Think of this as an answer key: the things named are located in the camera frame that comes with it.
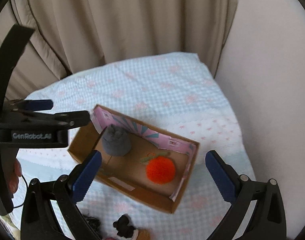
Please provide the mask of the person's left hand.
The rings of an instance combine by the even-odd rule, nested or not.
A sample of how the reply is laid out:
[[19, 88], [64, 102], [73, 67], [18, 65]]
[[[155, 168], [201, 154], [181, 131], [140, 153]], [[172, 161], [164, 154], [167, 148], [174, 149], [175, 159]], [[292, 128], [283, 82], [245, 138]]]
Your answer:
[[8, 181], [9, 191], [14, 194], [18, 189], [19, 178], [22, 176], [22, 168], [20, 162], [16, 159], [14, 168], [12, 169], [10, 179]]

